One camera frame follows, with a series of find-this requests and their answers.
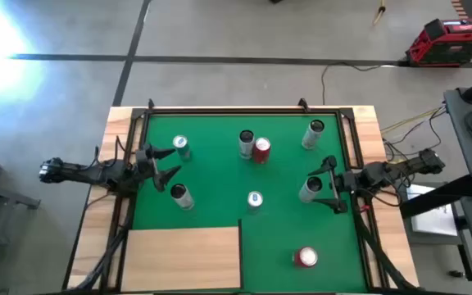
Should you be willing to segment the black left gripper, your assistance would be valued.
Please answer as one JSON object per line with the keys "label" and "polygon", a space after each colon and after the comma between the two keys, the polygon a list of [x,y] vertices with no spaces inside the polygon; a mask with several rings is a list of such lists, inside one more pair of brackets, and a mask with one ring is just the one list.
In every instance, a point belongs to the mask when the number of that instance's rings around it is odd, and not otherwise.
{"label": "black left gripper", "polygon": [[176,152],[174,148],[160,149],[146,144],[135,153],[137,170],[146,178],[152,178],[155,188],[159,192],[165,190],[171,178],[181,169],[174,166],[168,170],[159,170],[157,161]]}

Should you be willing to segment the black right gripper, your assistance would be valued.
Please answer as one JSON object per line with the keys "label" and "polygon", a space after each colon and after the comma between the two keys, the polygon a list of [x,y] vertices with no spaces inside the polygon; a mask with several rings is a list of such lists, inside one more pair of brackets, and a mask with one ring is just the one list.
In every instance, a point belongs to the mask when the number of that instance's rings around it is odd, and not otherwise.
{"label": "black right gripper", "polygon": [[315,199],[313,202],[329,207],[334,211],[334,214],[347,213],[347,203],[342,200],[340,193],[354,193],[358,189],[358,181],[356,175],[351,171],[337,175],[335,173],[336,166],[336,158],[328,156],[323,159],[320,168],[308,174],[308,176],[313,176],[329,172],[329,187],[334,196],[334,199]]}

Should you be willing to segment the white Celsius Arctic Vibe can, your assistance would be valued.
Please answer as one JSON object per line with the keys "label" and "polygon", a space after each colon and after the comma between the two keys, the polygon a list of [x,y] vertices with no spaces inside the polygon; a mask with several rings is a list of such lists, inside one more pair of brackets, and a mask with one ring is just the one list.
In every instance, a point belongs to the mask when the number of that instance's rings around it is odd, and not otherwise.
{"label": "white Celsius Arctic Vibe can", "polygon": [[302,202],[312,202],[323,187],[322,181],[316,176],[309,177],[302,185],[298,197]]}

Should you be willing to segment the teal slim beverage can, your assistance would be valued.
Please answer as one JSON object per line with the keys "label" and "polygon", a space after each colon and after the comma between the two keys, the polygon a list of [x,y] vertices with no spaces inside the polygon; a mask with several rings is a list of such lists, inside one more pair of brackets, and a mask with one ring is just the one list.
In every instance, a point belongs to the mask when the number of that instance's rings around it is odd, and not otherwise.
{"label": "teal slim beverage can", "polygon": [[184,135],[176,135],[173,138],[173,146],[183,161],[190,159],[191,150],[188,139]]}

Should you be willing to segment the white Celsius Tropical Vibe can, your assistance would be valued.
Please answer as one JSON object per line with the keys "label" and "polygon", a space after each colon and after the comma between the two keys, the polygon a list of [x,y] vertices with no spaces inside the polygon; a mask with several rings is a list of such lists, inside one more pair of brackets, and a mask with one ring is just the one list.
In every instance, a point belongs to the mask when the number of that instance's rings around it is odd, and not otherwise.
{"label": "white Celsius Tropical Vibe can", "polygon": [[239,144],[239,154],[240,157],[243,159],[251,159],[252,158],[252,150],[254,147],[255,138],[254,133],[249,129],[244,129],[240,132],[238,137],[238,144]]}
{"label": "white Celsius Tropical Vibe can", "polygon": [[302,146],[307,149],[313,149],[325,130],[325,124],[322,120],[312,120],[307,126],[306,132],[302,138]]}

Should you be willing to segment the red cola can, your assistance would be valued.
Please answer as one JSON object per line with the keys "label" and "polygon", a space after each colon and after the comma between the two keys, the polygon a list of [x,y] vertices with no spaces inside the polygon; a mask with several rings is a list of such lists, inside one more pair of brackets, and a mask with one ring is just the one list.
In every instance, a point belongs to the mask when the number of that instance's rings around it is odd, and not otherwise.
{"label": "red cola can", "polygon": [[265,164],[270,156],[271,143],[268,138],[257,138],[252,152],[255,163]]}
{"label": "red cola can", "polygon": [[318,254],[312,247],[301,247],[293,253],[293,263],[295,266],[303,268],[314,267],[318,262]]}

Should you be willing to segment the blue silver slim can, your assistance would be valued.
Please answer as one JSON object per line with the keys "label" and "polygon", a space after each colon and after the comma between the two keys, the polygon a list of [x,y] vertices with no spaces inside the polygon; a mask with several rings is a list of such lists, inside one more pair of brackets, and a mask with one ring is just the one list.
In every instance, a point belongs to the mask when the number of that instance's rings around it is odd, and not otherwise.
{"label": "blue silver slim can", "polygon": [[250,212],[256,212],[263,204],[263,196],[258,191],[251,191],[247,196],[247,209]]}

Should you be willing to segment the wooden shelf board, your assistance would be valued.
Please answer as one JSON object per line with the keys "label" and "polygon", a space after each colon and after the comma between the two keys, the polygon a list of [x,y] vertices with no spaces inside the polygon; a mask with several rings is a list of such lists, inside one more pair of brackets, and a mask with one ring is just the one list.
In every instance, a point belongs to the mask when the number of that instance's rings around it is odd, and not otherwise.
{"label": "wooden shelf board", "polygon": [[237,227],[129,232],[124,292],[238,288],[240,279]]}

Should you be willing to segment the green table mat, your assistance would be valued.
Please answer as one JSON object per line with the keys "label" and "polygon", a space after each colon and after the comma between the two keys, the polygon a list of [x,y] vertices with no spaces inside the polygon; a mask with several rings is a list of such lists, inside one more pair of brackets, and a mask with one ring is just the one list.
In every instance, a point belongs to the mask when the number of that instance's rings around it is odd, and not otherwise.
{"label": "green table mat", "polygon": [[[154,116],[147,139],[169,148],[176,135],[188,139],[191,158],[170,155],[160,166],[181,166],[172,184],[184,184],[194,200],[181,209],[169,192],[147,181],[138,193],[136,229],[240,226],[243,238],[243,288],[247,292],[345,292],[366,290],[361,251],[351,212],[334,214],[323,204],[298,197],[307,175],[327,156],[344,170],[343,147],[336,117],[323,115],[324,133],[312,150],[302,146],[308,116]],[[268,138],[265,164],[243,159],[238,137],[249,129]],[[263,204],[247,209],[247,196],[258,191]],[[312,247],[314,267],[294,265],[293,253]]]}

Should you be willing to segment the white board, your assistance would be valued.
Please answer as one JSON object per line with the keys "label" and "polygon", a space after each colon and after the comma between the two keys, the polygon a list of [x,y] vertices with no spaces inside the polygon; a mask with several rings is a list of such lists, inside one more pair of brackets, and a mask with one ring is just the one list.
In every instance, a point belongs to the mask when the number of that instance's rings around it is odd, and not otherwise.
{"label": "white board", "polygon": [[411,217],[411,229],[420,234],[457,236],[452,205],[447,204]]}

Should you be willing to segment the red black tool case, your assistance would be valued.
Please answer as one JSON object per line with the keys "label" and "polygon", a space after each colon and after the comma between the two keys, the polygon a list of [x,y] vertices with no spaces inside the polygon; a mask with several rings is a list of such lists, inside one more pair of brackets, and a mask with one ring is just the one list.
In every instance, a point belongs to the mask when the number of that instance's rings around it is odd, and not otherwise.
{"label": "red black tool case", "polygon": [[427,23],[406,50],[411,66],[462,66],[472,60],[472,18],[435,19]]}

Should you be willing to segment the black aluminium table frame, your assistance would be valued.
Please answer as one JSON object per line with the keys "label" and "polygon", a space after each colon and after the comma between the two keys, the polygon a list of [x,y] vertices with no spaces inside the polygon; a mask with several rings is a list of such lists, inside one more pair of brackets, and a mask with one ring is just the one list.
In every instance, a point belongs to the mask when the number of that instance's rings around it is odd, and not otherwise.
{"label": "black aluminium table frame", "polygon": [[[141,128],[141,140],[143,143],[149,143],[148,131],[150,119],[154,116],[308,116],[310,120],[321,120],[323,115],[333,115],[336,117],[339,133],[340,142],[343,147],[343,160],[344,170],[336,171],[343,173],[345,170],[351,168],[361,168],[364,165],[364,160],[360,150],[360,141],[356,132],[355,113],[351,108],[325,108],[325,107],[310,107],[310,112],[305,113],[301,107],[155,107],[152,110],[141,110],[140,114],[142,117],[142,128]],[[316,199],[327,199],[333,198],[333,193],[329,187],[329,175],[322,174],[321,180],[323,182],[323,188],[317,195]],[[134,197],[131,204],[134,209],[138,200],[138,193]],[[347,203],[347,212],[352,211],[351,195],[349,193],[342,193],[341,198]],[[370,205],[366,202],[357,200],[361,207],[362,219],[367,227],[375,229],[375,223],[373,221]],[[120,280],[120,291],[123,293],[202,293],[202,292],[247,292],[243,288],[243,238],[242,229],[240,226],[225,226],[225,227],[237,227],[239,230],[239,258],[240,258],[240,284],[238,288],[209,288],[209,289],[189,289],[189,290],[166,290],[166,291],[139,291],[139,292],[124,292],[121,290]],[[136,229],[134,227],[134,214],[131,221],[131,227],[127,233],[127,240],[125,243],[125,255],[128,241],[129,232],[132,230],[144,230]],[[369,292],[372,288],[383,287],[387,283],[386,275],[383,276],[383,272],[379,270],[379,263],[376,261],[374,255],[369,249],[367,243],[363,242],[359,237],[357,231],[356,236],[358,240],[358,246],[361,251],[361,261],[364,268],[366,290]],[[265,292],[265,293],[278,293],[281,295],[295,292]],[[301,292],[301,293],[344,293],[344,292]]]}

